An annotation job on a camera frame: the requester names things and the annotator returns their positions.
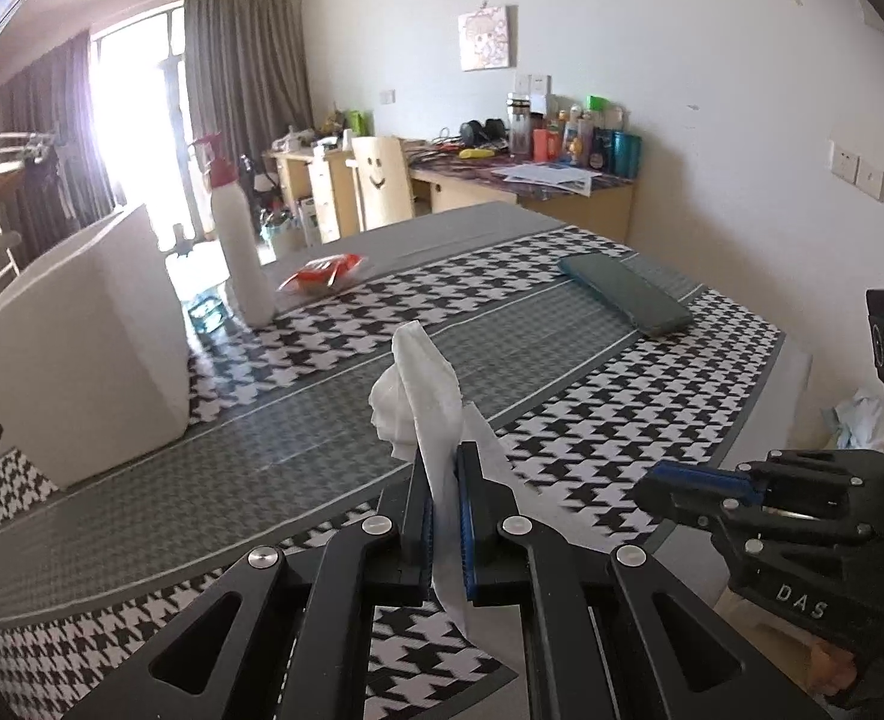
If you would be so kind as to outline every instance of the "white tissue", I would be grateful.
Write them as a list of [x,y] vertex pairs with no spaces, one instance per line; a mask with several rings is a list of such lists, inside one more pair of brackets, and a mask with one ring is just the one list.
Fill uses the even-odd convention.
[[602,539],[557,504],[544,500],[516,478],[498,438],[475,406],[463,408],[453,367],[435,347],[419,322],[396,330],[392,338],[395,365],[372,388],[372,424],[378,436],[392,442],[392,456],[415,459],[417,448],[429,478],[435,509],[432,538],[432,586],[439,602],[474,646],[517,673],[525,673],[525,651],[517,608],[473,607],[465,596],[459,536],[455,448],[463,440],[479,446],[482,475],[508,485],[520,514],[556,528],[571,543],[599,549]]

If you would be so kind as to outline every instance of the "metal rivet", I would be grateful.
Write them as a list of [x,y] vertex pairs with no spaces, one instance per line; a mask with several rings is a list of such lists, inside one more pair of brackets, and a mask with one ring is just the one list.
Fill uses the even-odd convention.
[[392,520],[383,514],[373,514],[362,523],[362,530],[369,536],[383,536],[392,530]]
[[503,531],[509,533],[509,536],[525,536],[532,530],[532,520],[528,517],[521,517],[520,514],[513,514],[512,517],[503,519]]
[[629,568],[637,568],[642,565],[645,562],[645,557],[645,550],[632,544],[618,547],[618,552],[616,552],[616,560]]
[[279,562],[279,552],[274,547],[256,547],[249,553],[249,565],[253,568],[270,568]]

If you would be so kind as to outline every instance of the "red plastic package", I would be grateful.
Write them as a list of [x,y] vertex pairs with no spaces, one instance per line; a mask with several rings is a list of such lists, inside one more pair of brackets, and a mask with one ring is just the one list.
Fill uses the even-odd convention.
[[366,258],[360,254],[333,254],[309,260],[285,279],[279,289],[297,289],[312,295],[338,292],[356,283],[365,262]]

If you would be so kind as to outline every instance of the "cartoon girl picture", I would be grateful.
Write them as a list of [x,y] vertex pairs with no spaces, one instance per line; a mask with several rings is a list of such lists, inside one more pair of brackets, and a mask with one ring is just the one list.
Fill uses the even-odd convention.
[[508,67],[506,8],[484,7],[458,17],[458,42],[463,70]]

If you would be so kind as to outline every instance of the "white bottle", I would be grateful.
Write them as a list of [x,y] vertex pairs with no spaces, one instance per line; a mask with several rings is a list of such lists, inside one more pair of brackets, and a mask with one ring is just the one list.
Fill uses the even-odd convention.
[[205,135],[196,143],[208,143],[213,157],[207,177],[212,193],[215,234],[232,277],[232,289],[244,322],[265,327],[275,314],[275,300],[258,261],[249,203],[239,186],[239,172],[220,154],[221,135]]

